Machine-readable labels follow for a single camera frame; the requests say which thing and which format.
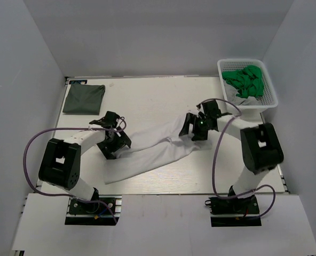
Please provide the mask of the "white t shirt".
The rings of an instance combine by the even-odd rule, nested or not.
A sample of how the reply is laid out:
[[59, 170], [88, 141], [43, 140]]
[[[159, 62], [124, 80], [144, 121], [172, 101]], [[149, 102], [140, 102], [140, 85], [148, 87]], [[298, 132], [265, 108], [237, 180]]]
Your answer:
[[171, 121], [130, 135], [132, 145], [115, 153], [115, 159], [104, 165], [104, 183], [110, 184], [132, 178], [147, 171], [176, 162], [194, 151], [209, 150], [212, 141], [192, 141], [191, 132], [179, 136], [189, 110]]

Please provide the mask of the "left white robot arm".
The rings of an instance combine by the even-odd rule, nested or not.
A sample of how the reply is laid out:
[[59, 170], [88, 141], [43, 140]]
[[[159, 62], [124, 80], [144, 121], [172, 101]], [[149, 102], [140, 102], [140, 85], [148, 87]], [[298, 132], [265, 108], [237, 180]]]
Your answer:
[[90, 122], [92, 128], [80, 129], [67, 139], [49, 140], [40, 165], [41, 181], [57, 186], [69, 195], [82, 200], [89, 213], [99, 209], [100, 199], [96, 188], [80, 178], [81, 157], [97, 146], [107, 160], [116, 159], [116, 152], [131, 147], [131, 140], [121, 124], [124, 117], [108, 111], [104, 117]]

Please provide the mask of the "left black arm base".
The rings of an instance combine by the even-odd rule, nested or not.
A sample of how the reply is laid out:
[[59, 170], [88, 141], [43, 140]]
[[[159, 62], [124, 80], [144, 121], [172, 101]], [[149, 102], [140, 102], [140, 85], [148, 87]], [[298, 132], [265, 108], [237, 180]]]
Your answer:
[[[100, 196], [99, 199], [106, 203], [119, 220], [122, 206], [122, 196]], [[76, 199], [70, 199], [65, 217], [68, 226], [115, 226], [116, 223], [107, 209], [101, 203], [86, 204]]]

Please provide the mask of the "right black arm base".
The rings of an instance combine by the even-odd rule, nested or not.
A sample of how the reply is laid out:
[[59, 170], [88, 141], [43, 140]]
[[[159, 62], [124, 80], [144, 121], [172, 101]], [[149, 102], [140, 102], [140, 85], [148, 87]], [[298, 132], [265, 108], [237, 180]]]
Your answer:
[[205, 206], [210, 208], [212, 227], [260, 227], [260, 211], [255, 196], [230, 200], [209, 197]]

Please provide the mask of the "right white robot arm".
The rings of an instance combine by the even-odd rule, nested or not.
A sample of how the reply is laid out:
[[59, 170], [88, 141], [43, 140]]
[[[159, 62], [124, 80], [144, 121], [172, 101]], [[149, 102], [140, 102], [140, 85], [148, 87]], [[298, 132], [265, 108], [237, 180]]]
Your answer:
[[217, 198], [228, 200], [229, 208], [239, 213], [247, 207], [247, 198], [263, 188], [260, 182], [267, 173], [283, 162], [284, 154], [271, 123], [256, 124], [242, 120], [242, 111], [237, 106], [234, 106], [238, 112], [236, 115], [223, 113], [218, 107], [219, 101], [218, 98], [204, 100], [197, 105], [197, 114], [187, 113], [179, 136], [191, 133], [192, 141], [206, 141], [210, 130], [220, 133], [212, 162], [213, 172], [224, 135], [240, 140], [244, 168], [239, 178], [227, 196], [214, 191]]

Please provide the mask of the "grey t shirt in basket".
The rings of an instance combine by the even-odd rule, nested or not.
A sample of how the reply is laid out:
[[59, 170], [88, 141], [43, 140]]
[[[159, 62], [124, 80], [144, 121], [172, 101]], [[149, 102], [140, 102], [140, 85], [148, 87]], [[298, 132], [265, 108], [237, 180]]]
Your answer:
[[248, 98], [241, 98], [238, 96], [238, 90], [233, 86], [225, 83], [225, 92], [227, 100], [237, 106], [258, 106], [261, 102], [255, 97], [248, 96]]

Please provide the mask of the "folded dark green t shirt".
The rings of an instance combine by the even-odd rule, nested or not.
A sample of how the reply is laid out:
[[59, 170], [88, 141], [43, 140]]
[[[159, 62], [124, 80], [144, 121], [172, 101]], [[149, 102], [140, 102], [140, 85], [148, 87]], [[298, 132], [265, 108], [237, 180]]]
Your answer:
[[105, 91], [104, 85], [72, 84], [62, 112], [69, 115], [99, 115]]

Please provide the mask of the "white plastic basket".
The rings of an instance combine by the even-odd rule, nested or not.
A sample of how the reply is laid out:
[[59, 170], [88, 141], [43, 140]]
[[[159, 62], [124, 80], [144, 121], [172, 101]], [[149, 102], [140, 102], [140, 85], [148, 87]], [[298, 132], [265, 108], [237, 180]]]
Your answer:
[[217, 62], [226, 109], [236, 105], [244, 114], [262, 113], [278, 105], [267, 69], [257, 59], [221, 59]]

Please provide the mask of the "crumpled green t shirt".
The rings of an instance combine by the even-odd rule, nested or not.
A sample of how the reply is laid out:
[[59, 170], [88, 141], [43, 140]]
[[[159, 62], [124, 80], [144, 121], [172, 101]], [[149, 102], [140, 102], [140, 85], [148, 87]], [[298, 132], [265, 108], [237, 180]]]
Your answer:
[[223, 80], [238, 90], [238, 96], [248, 98], [248, 96], [259, 99], [264, 93], [264, 83], [262, 71], [259, 67], [248, 65], [241, 70], [222, 72]]

